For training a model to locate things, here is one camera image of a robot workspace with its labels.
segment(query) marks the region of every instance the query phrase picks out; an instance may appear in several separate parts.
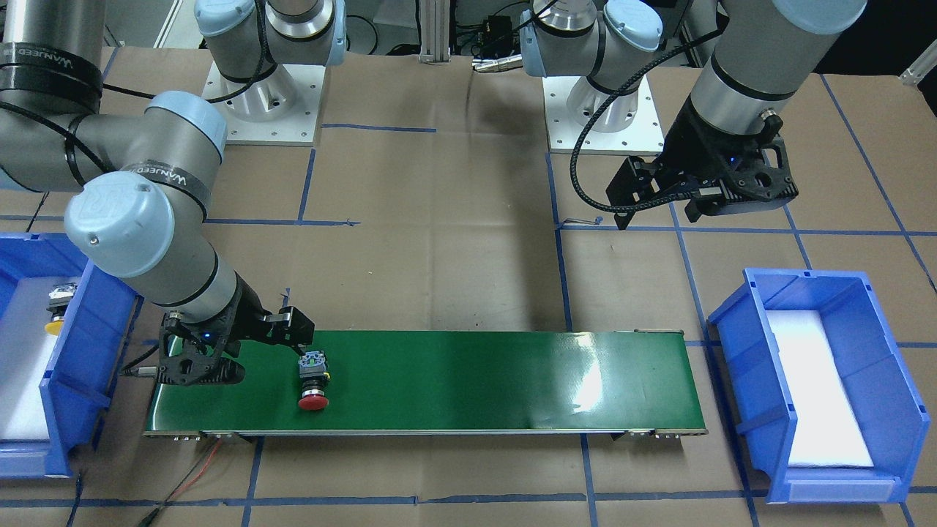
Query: green conveyor belt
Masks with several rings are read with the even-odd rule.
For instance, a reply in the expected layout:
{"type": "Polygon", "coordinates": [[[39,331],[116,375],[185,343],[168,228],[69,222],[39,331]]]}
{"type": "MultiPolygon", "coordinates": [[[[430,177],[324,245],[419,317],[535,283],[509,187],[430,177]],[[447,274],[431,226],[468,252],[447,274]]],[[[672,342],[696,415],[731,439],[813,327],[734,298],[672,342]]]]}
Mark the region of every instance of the green conveyor belt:
{"type": "Polygon", "coordinates": [[[677,333],[317,331],[329,406],[300,410],[297,356],[244,342],[239,384],[156,388],[147,434],[705,433],[677,333]]]}

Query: brown paper floor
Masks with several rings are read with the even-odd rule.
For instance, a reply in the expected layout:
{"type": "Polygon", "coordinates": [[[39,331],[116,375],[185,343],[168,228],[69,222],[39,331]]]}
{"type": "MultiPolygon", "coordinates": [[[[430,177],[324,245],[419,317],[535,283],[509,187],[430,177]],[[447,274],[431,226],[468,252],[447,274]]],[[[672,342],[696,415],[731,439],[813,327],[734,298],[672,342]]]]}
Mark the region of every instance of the brown paper floor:
{"type": "MultiPolygon", "coordinates": [[[[108,83],[194,93],[210,64],[207,52],[137,49],[102,61],[108,83]]],[[[696,75],[651,73],[662,124],[696,75]]],[[[690,224],[662,207],[618,233],[574,195],[569,157],[547,155],[540,90],[463,60],[349,56],[329,72],[314,149],[228,148],[206,236],[266,304],[289,290],[325,329],[684,329],[710,433],[226,444],[158,525],[937,524],[933,433],[907,504],[765,505],[768,479],[732,432],[726,380],[710,374],[721,351],[705,323],[745,266],[864,270],[937,407],[937,119],[921,95],[896,78],[812,76],[784,112],[801,188],[787,209],[690,224]]],[[[107,93],[102,111],[145,104],[107,93]]],[[[583,157],[586,189],[601,196],[617,166],[583,157]]],[[[51,196],[33,230],[61,232],[67,198],[51,196]]],[[[38,201],[0,193],[0,230],[25,230],[38,201]]],[[[157,324],[144,309],[129,354],[157,324]]],[[[97,452],[74,454],[75,525],[136,524],[201,453],[140,437],[150,389],[121,380],[97,452]]],[[[74,494],[74,481],[0,480],[0,525],[65,524],[74,494]]]]}

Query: blue storage bin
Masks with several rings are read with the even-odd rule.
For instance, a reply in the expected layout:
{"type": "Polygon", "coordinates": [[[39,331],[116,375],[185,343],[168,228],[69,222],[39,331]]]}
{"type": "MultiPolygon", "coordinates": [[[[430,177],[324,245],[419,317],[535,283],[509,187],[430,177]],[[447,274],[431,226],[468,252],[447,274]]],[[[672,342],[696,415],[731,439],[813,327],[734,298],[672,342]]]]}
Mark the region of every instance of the blue storage bin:
{"type": "Polygon", "coordinates": [[[768,503],[903,502],[930,425],[927,409],[861,272],[745,269],[709,320],[719,328],[752,465],[771,477],[768,503]],[[768,310],[818,311],[869,468],[789,466],[797,408],[768,310]]]}
{"type": "Polygon", "coordinates": [[[23,279],[81,276],[39,382],[48,441],[0,440],[0,477],[69,477],[68,451],[87,443],[109,392],[137,296],[97,269],[64,234],[0,233],[0,319],[23,279]]]}

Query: metal base plate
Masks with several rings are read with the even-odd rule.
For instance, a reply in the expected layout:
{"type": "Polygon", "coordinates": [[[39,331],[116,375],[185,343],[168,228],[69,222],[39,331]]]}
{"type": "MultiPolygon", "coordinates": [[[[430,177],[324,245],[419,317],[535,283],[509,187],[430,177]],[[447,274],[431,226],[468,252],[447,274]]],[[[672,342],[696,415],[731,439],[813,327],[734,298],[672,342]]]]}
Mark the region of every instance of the metal base plate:
{"type": "MultiPolygon", "coordinates": [[[[325,66],[287,64],[283,68],[296,83],[300,95],[295,106],[285,117],[267,122],[242,121],[232,114],[223,102],[215,104],[228,121],[228,144],[266,144],[280,146],[311,146],[319,129],[319,110],[325,81],[325,66]]],[[[225,95],[221,74],[215,64],[201,91],[203,98],[225,95]]]]}
{"type": "MultiPolygon", "coordinates": [[[[566,99],[579,77],[547,77],[543,79],[543,101],[546,107],[546,130],[550,152],[569,154],[583,127],[566,109],[566,99]]],[[[638,88],[638,111],[627,128],[615,133],[591,131],[583,143],[584,154],[625,154],[656,156],[663,148],[661,122],[645,77],[638,88]]]]}

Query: foam insert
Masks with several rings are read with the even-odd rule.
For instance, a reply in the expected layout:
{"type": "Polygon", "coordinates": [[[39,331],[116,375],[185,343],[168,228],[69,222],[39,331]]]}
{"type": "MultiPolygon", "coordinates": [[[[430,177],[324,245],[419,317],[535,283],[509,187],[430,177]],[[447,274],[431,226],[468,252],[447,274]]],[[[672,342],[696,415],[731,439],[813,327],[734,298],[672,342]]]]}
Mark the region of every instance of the foam insert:
{"type": "Polygon", "coordinates": [[[0,319],[0,440],[49,441],[39,383],[58,337],[45,331],[49,291],[79,277],[21,279],[0,319]]]}
{"type": "Polygon", "coordinates": [[[789,466],[871,467],[818,311],[768,310],[797,425],[789,466]]]}

